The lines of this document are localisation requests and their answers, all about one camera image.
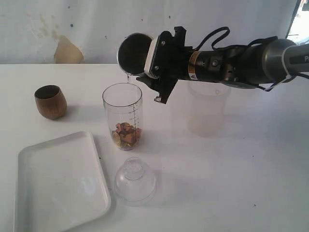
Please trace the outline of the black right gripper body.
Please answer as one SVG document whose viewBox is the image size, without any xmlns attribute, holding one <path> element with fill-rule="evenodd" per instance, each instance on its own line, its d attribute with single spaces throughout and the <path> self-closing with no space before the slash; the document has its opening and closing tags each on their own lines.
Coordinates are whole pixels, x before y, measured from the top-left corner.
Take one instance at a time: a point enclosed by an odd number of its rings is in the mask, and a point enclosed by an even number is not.
<svg viewBox="0 0 309 232">
<path fill-rule="evenodd" d="M 186 29 L 174 27 L 172 35 L 164 31 L 159 36 L 159 96 L 168 97 L 178 80 L 189 80 L 188 60 L 191 46 L 185 46 Z"/>
</svg>

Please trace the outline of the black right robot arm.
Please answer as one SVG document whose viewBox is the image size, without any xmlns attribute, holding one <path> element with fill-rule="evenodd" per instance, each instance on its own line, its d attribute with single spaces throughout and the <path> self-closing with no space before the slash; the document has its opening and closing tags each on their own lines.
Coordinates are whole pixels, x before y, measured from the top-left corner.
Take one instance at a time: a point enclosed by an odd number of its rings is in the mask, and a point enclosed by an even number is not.
<svg viewBox="0 0 309 232">
<path fill-rule="evenodd" d="M 241 89 L 271 91 L 277 85 L 300 76 L 308 78 L 309 46 L 297 45 L 276 36 L 256 39 L 247 45 L 217 47 L 230 34 L 221 27 L 207 35 L 217 35 L 210 51 L 185 46 L 186 29 L 162 32 L 149 47 L 144 73 L 138 81 L 156 91 L 156 102 L 165 104 L 179 80 L 220 83 Z"/>
</svg>

